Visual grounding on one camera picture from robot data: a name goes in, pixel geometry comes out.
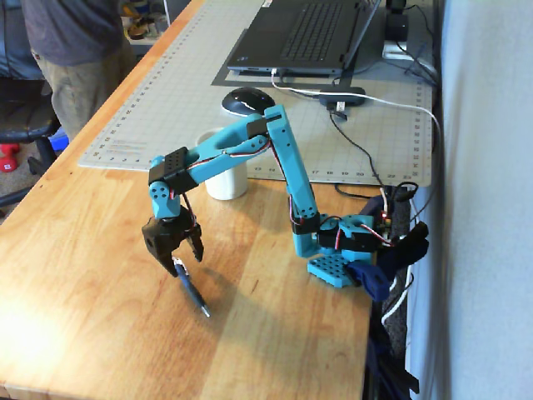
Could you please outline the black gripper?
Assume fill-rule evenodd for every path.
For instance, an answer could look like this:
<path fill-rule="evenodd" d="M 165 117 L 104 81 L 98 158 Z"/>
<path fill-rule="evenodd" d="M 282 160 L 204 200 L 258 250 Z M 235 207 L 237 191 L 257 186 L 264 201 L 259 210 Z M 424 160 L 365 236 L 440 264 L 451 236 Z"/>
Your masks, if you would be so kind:
<path fill-rule="evenodd" d="M 148 252 L 172 275 L 178 277 L 172 252 L 178 249 L 182 241 L 187 241 L 192 248 L 195 259 L 203 259 L 204 246 L 202 229 L 193 212 L 185 207 L 177 217 L 151 217 L 142 227 L 142 235 Z"/>

